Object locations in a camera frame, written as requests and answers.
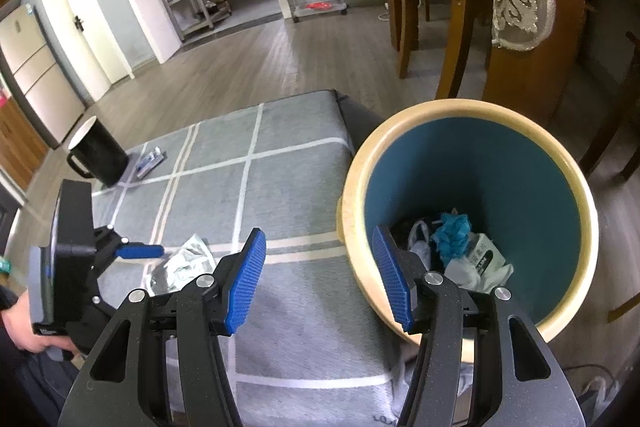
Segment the blue gripper pad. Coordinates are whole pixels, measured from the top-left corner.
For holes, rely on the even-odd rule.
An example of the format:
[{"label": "blue gripper pad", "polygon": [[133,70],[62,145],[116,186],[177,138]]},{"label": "blue gripper pad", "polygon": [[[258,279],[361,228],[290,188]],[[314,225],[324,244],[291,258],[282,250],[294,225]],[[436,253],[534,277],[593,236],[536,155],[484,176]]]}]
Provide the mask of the blue gripper pad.
[{"label": "blue gripper pad", "polygon": [[236,333],[236,330],[246,320],[267,255],[267,240],[264,232],[259,229],[254,229],[254,231],[251,243],[247,241],[247,244],[242,248],[242,253],[246,252],[246,255],[238,270],[236,280],[229,290],[229,308],[225,319],[225,327],[229,334]]},{"label": "blue gripper pad", "polygon": [[371,239],[373,258],[382,277],[394,319],[402,325],[404,331],[409,331],[414,325],[414,318],[411,313],[409,288],[394,255],[396,248],[389,245],[380,227],[375,227]]},{"label": "blue gripper pad", "polygon": [[122,245],[116,250],[121,259],[156,259],[164,255],[162,245]]}]

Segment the blue crumpled paper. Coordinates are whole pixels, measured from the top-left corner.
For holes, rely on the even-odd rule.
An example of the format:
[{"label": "blue crumpled paper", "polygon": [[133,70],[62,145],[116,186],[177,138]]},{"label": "blue crumpled paper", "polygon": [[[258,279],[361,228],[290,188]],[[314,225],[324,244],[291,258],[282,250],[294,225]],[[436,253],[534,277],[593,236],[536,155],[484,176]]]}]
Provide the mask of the blue crumpled paper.
[{"label": "blue crumpled paper", "polygon": [[451,259],[462,257],[466,253],[469,243],[469,233],[471,223],[466,214],[440,214],[442,225],[437,229],[431,238],[434,240],[440,259],[445,267]]}]

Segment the human hand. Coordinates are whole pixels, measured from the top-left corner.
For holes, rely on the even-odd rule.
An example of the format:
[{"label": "human hand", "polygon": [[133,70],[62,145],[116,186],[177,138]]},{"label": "human hand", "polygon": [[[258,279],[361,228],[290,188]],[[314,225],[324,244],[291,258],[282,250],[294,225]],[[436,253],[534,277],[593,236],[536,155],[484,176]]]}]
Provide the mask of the human hand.
[{"label": "human hand", "polygon": [[47,347],[55,346],[71,351],[75,355],[79,353],[69,337],[42,337],[33,333],[29,312],[29,292],[20,295],[14,306],[0,314],[9,338],[18,349],[41,353]]}]

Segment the gray plaid tablecloth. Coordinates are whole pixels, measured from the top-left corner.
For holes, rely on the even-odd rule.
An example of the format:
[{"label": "gray plaid tablecloth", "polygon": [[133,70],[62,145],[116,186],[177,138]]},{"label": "gray plaid tablecloth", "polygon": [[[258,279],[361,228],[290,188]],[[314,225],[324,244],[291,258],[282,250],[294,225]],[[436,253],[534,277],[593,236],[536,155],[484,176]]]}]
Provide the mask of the gray plaid tablecloth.
[{"label": "gray plaid tablecloth", "polygon": [[[193,233],[215,257],[239,251],[253,227],[267,259],[244,326],[220,337],[247,426],[379,426],[406,394],[404,345],[359,290],[335,231],[352,159],[334,92],[260,104],[142,144],[168,159],[141,182],[130,169],[94,191],[95,225],[177,250]],[[116,261],[100,278],[117,307],[154,262]],[[183,410],[177,346],[168,346],[172,409]]]}]

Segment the refrigerator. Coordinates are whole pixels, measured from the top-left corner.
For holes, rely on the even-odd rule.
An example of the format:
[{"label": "refrigerator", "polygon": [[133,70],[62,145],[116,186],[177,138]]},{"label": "refrigerator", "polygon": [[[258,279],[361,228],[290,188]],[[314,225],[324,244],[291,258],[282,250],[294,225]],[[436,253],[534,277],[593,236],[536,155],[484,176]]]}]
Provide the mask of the refrigerator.
[{"label": "refrigerator", "polygon": [[33,11],[20,6],[0,21],[0,48],[29,104],[62,143],[84,104],[51,54]]}]

